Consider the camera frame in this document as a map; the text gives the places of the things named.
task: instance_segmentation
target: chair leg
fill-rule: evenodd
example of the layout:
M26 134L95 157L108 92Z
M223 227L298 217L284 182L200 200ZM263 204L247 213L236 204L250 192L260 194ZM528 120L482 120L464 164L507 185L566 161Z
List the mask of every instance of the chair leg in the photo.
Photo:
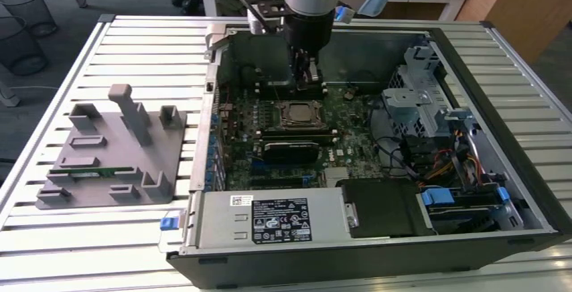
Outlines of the chair leg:
M88 0L75 0L75 2L78 3L78 6L84 9L88 6Z

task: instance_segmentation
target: cpu socket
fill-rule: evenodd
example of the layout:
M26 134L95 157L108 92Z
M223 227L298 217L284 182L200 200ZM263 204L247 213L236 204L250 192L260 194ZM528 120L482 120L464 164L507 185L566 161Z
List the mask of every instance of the cpu socket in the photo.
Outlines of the cpu socket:
M322 104L318 101L282 101L280 126L286 130L316 130L327 128L322 118Z

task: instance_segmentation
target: green circuit board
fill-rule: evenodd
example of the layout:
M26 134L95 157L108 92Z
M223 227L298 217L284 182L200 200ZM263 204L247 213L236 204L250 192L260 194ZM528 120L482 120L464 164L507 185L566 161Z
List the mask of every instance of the green circuit board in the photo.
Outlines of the green circuit board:
M322 105L322 118L331 129L339 132L334 146L320 147L314 164L267 166L256 155L255 132L262 125L280 123L278 101L263 101L250 91L232 99L232 110L226 114L227 190L252 190L254 179L304 178L304 187L324 187L324 168L347 167L351 178L383 177L379 154L367 126L371 105L367 95L344 98L347 86L328 88Z

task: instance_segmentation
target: gray plastic stand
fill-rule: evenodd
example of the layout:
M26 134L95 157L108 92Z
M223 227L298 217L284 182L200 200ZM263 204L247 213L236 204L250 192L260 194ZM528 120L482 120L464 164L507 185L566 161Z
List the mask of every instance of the gray plastic stand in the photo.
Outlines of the gray plastic stand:
M175 106L147 113L131 94L128 84L111 86L122 113L75 105L75 128L38 194L40 210L172 201L187 115Z

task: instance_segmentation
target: motherboard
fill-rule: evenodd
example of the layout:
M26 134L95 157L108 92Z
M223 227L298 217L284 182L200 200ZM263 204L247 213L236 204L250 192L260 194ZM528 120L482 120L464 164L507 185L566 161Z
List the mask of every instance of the motherboard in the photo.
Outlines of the motherboard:
M260 100L252 90L223 92L227 190L327 187L330 176L344 172L344 178L383 177L368 125L371 96L351 85L327 90L323 100ZM284 141L296 141L299 149L280 148Z

